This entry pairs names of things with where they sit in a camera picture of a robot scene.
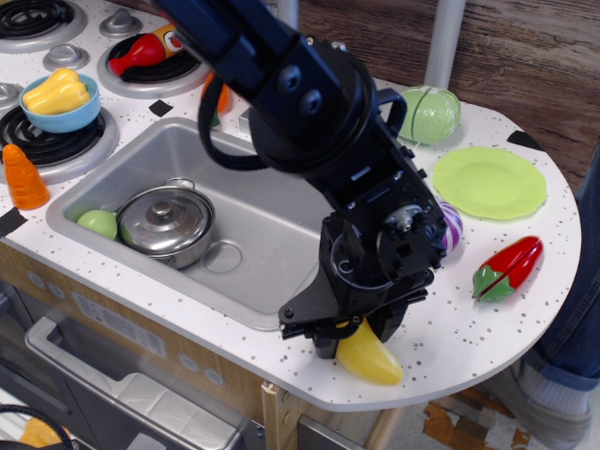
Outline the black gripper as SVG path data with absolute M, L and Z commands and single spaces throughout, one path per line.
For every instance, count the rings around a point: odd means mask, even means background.
M 435 267 L 434 215 L 392 213 L 367 235 L 334 213 L 322 222 L 316 277 L 279 310 L 281 334 L 308 338 L 325 360 L 363 321 L 385 343 L 427 298 Z

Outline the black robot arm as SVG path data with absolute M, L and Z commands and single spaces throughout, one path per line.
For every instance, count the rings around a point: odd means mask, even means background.
M 158 1 L 185 49 L 215 73 L 199 110 L 202 144 L 236 171 L 272 168 L 307 180 L 332 206 L 322 222 L 314 281 L 279 312 L 285 338 L 304 336 L 333 358 L 339 342 L 369 325 L 381 340 L 426 297 L 446 250 L 443 212 L 397 135 L 407 106 L 378 90 L 364 64 L 310 40 L 260 1 Z M 212 143 L 220 88 L 251 106 L 255 154 Z

